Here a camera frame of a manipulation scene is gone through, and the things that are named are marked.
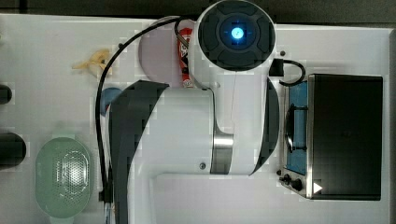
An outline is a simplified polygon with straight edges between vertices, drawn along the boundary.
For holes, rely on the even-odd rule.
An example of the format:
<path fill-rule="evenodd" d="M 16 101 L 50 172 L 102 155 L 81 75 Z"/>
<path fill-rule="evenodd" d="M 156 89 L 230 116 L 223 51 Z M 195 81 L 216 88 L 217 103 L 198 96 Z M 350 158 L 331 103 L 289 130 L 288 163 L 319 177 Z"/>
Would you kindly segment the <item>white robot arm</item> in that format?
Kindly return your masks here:
<path fill-rule="evenodd" d="M 247 0 L 221 0 L 194 24 L 191 88 L 144 79 L 121 92 L 106 114 L 110 224 L 157 224 L 159 175 L 253 175 L 265 164 L 279 134 L 275 55 L 269 15 Z"/>

